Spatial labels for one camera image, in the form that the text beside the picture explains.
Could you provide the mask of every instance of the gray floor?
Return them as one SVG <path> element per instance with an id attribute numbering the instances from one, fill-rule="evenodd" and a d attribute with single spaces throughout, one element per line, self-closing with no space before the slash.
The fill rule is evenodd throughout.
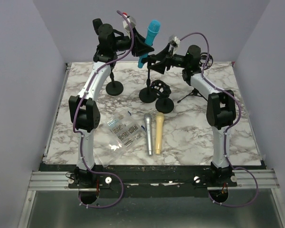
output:
<path id="1" fill-rule="evenodd" d="M 229 191 L 227 200 L 239 204 L 255 190 Z M 101 199 L 100 205 L 114 199 Z M 122 199 L 108 209 L 79 206 L 77 192 L 38 192 L 29 228 L 281 228 L 271 190 L 261 190 L 244 208 L 214 205 L 208 198 Z"/>

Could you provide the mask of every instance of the white marble surface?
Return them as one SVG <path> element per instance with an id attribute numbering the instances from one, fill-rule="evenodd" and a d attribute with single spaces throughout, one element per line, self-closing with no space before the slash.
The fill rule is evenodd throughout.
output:
<path id="1" fill-rule="evenodd" d="M 47 164 L 76 164 L 77 137 L 72 131 L 68 99 L 71 95 L 76 96 L 81 90 L 92 66 L 93 63 L 72 64 L 48 150 Z M 115 79 L 123 83 L 124 91 L 117 97 L 109 96 L 105 91 L 105 86 L 110 81 L 107 79 L 97 100 L 101 123 L 105 123 L 121 109 L 130 111 L 132 117 L 140 124 L 143 124 L 145 113 L 156 114 L 155 102 L 144 104 L 138 97 L 139 91 L 145 87 L 146 67 L 138 69 L 137 62 L 119 62 L 113 72 Z M 232 89 L 236 98 L 243 104 L 230 63 L 214 63 L 211 69 L 205 71 L 205 75 L 217 86 Z M 182 80 L 179 68 L 171 68 L 164 75 L 152 71 L 151 80 L 155 79 L 163 80 L 171 87 L 170 98 L 175 104 L 174 110 L 165 115 L 161 155 L 148 156 L 144 139 L 112 164 L 209 165 L 213 155 L 213 136 L 206 120 L 206 101 L 200 97 L 189 96 L 177 103 L 193 89 Z M 234 165 L 260 165 L 243 105 L 242 108 L 242 118 L 231 130 L 230 160 Z M 94 148 L 96 153 L 100 152 L 100 144 L 97 141 Z"/>

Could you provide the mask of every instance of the round stand base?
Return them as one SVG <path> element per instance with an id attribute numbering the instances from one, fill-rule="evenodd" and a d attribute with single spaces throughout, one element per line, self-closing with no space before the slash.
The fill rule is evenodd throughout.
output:
<path id="1" fill-rule="evenodd" d="M 119 94 L 123 92 L 124 87 L 123 87 L 123 84 L 118 81 L 114 81 L 114 83 L 115 83 L 115 87 L 113 87 L 112 82 L 109 82 L 106 85 L 105 90 L 111 96 L 118 96 Z"/>
<path id="2" fill-rule="evenodd" d="M 162 98 L 157 100 L 155 107 L 160 113 L 167 114 L 173 111 L 174 103 L 170 98 Z"/>
<path id="3" fill-rule="evenodd" d="M 156 97 L 152 96 L 150 92 L 148 94 L 148 88 L 144 88 L 139 92 L 139 99 L 144 103 L 152 103 L 156 100 Z"/>

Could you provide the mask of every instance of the silver microphone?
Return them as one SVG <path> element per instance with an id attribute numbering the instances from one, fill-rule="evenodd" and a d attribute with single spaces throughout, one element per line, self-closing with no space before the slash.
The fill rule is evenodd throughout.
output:
<path id="1" fill-rule="evenodd" d="M 143 121 L 146 131 L 146 141 L 147 141 L 147 151 L 149 155 L 153 155 L 153 142 L 152 142 L 152 116 L 150 113 L 147 113 L 143 116 Z"/>

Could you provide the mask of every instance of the microphone stand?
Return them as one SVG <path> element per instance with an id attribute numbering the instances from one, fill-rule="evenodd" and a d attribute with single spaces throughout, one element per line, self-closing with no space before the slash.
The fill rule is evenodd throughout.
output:
<path id="1" fill-rule="evenodd" d="M 151 80 L 150 80 L 150 66 L 152 65 L 151 62 L 147 63 L 147 67 L 148 67 L 148 78 L 147 78 L 147 87 L 142 89 L 139 92 L 139 99 L 144 102 L 144 103 L 152 103 L 153 101 L 156 100 L 156 97 L 152 95 L 152 93 L 150 92 L 150 85 L 151 85 Z"/>

